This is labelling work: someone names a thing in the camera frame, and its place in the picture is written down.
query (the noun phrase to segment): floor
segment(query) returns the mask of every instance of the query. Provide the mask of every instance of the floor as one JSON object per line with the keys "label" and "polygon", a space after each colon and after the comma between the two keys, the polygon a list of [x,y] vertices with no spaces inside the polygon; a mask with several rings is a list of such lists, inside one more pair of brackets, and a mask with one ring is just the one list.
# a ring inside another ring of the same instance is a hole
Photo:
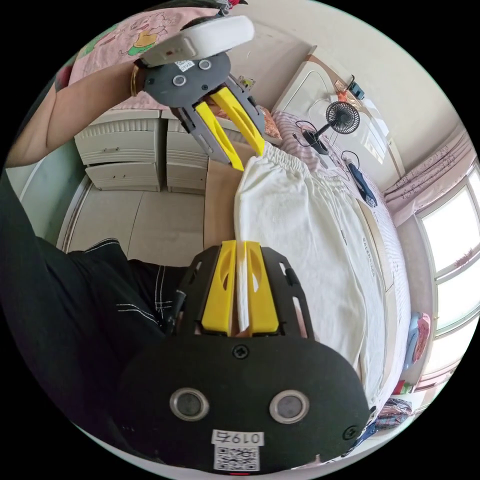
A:
{"label": "floor", "polygon": [[97,190],[78,215],[69,251],[115,238],[128,259],[187,266],[203,250],[202,195],[168,191]]}

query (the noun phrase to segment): desk fan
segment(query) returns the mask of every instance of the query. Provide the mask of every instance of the desk fan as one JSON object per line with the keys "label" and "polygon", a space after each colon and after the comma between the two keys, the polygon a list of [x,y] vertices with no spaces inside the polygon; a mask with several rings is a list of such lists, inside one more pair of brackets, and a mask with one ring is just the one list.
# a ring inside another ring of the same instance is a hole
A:
{"label": "desk fan", "polygon": [[320,135],[331,128],[334,132],[342,135],[352,134],[360,125],[359,111],[346,101],[334,101],[331,103],[325,112],[327,124],[320,130],[314,132],[310,130],[303,131],[303,138],[308,142],[308,145],[303,147],[312,147],[320,155],[328,155],[328,147],[320,140]]}

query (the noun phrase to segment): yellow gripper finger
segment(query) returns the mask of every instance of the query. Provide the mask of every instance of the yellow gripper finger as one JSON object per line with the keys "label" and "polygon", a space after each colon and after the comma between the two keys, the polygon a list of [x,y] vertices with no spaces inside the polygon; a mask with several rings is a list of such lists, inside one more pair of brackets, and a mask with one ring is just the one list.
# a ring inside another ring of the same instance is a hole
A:
{"label": "yellow gripper finger", "polygon": [[265,140],[235,95],[225,86],[218,92],[212,93],[210,97],[226,112],[256,154],[263,155]]}
{"label": "yellow gripper finger", "polygon": [[210,130],[215,140],[220,145],[221,149],[225,152],[226,156],[230,160],[232,167],[236,170],[244,171],[244,166],[238,153],[235,151],[232,143],[230,142],[224,129],[221,127],[219,121],[215,117],[210,107],[206,102],[201,102],[195,107],[196,112],[200,115],[207,128]]}
{"label": "yellow gripper finger", "polygon": [[222,242],[201,320],[204,330],[228,337],[232,331],[236,253],[235,240]]}
{"label": "yellow gripper finger", "polygon": [[262,250],[259,243],[245,243],[250,336],[275,334],[279,329],[279,319]]}

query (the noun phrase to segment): pink curtain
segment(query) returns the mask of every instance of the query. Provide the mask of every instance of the pink curtain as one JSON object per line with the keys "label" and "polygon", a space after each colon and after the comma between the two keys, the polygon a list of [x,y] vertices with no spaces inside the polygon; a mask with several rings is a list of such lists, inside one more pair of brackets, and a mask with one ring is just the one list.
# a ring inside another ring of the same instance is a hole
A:
{"label": "pink curtain", "polygon": [[383,192],[396,227],[430,205],[460,182],[477,153],[461,125],[445,146]]}

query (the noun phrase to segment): gold bracelet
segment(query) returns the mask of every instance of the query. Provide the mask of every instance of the gold bracelet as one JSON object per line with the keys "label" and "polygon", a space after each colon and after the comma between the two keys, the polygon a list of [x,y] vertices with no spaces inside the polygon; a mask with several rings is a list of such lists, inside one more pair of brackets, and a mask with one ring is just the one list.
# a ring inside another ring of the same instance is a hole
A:
{"label": "gold bracelet", "polygon": [[139,67],[137,65],[133,65],[133,70],[131,71],[131,77],[130,77],[130,95],[132,97],[136,97],[138,95],[138,92],[137,92],[138,72],[139,72]]}

